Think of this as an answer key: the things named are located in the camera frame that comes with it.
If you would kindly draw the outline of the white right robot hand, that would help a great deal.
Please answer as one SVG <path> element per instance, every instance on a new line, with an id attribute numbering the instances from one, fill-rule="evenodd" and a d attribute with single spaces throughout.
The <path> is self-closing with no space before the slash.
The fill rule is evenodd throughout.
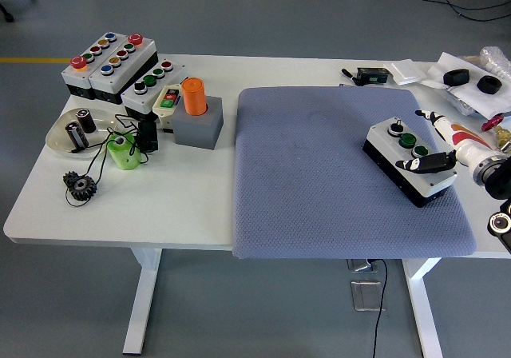
<path id="1" fill-rule="evenodd" d="M 450 153 L 436 153 L 408 161 L 396 161 L 397 168 L 416 174 L 439 173 L 452 169 L 459 161 L 469 168 L 475 181 L 483 180 L 483 173 L 490 166 L 502 163 L 505 157 L 479 135 L 434 111 L 416 110 L 435 128 L 445 143 L 453 149 Z"/>

